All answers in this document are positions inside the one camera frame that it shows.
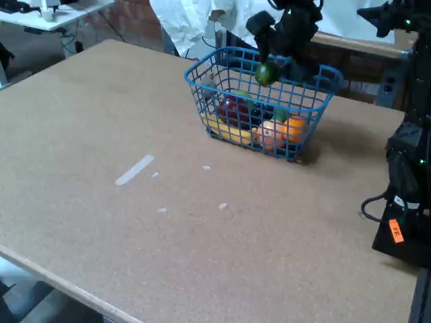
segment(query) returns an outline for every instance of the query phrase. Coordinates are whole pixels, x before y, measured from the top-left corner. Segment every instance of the orange sticker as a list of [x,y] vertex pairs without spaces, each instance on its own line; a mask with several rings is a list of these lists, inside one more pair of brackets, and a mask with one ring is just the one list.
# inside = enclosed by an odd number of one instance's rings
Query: orange sticker
[[398,221],[396,219],[389,220],[389,227],[391,227],[392,236],[396,244],[404,242],[403,234],[399,228]]

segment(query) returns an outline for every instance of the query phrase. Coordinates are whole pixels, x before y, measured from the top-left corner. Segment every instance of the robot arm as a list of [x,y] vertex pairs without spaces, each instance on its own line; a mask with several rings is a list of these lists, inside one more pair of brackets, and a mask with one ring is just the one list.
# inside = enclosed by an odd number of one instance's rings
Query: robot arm
[[[269,3],[284,10],[278,23],[261,11],[246,24],[255,36],[260,61],[264,63],[269,54],[292,57],[296,68],[285,71],[287,78],[302,81],[316,75],[317,63],[299,52],[317,32],[323,1],[318,7],[312,0]],[[364,201],[361,210],[380,223],[375,250],[431,268],[431,1],[392,0],[380,7],[359,9],[358,14],[376,26],[378,37],[394,29],[419,34],[410,56],[405,118],[387,142],[389,185],[381,195]],[[378,199],[387,200],[381,219],[365,211],[368,203]],[[402,242],[396,242],[391,232],[394,221],[403,234]]]
[[279,22],[267,11],[250,17],[247,30],[255,37],[259,49],[259,60],[264,63],[269,54],[291,57],[293,64],[284,75],[295,81],[304,81],[319,73],[319,65],[300,54],[301,49],[316,34],[316,23],[322,20],[323,0],[317,7],[313,0],[268,0],[276,10],[283,10]]

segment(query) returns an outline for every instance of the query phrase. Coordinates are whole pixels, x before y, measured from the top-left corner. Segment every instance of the tan tabletop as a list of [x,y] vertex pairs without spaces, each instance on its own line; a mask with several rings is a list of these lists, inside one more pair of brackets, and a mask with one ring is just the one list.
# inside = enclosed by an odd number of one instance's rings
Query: tan tabletop
[[334,98],[289,164],[210,139],[190,65],[105,42],[1,92],[0,254],[119,323],[407,322],[359,216],[402,114]]
[[358,52],[378,55],[390,59],[398,59],[400,57],[406,57],[409,50],[413,47],[416,38],[417,34],[414,32],[408,34],[402,30],[396,30],[394,44],[354,40],[350,38],[338,37],[332,34],[326,34],[324,32],[318,32],[312,40],[314,42],[329,46],[356,50]]

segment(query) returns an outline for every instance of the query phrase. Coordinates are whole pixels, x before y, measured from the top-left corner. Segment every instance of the white fabric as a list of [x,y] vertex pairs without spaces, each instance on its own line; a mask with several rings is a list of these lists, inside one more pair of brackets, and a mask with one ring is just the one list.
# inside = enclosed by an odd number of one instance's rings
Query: white fabric
[[[319,30],[346,38],[393,44],[393,32],[386,38],[377,38],[376,28],[356,13],[359,8],[374,7],[384,2],[385,0],[325,0]],[[275,20],[279,20],[282,13],[274,10],[267,0],[150,0],[150,3],[180,55],[205,35],[205,27],[214,10],[225,11],[226,14],[219,22],[252,46],[255,46],[255,41],[245,28],[247,19],[261,10],[267,10]]]

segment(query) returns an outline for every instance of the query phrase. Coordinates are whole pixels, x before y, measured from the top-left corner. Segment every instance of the yellow banana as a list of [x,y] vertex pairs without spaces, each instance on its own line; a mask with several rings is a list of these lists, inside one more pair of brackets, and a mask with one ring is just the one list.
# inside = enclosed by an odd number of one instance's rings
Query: yellow banana
[[235,143],[243,145],[251,144],[251,131],[240,130],[233,126],[228,126],[213,114],[201,113],[201,120],[205,126],[210,128],[211,131],[221,136],[223,139],[232,140]]

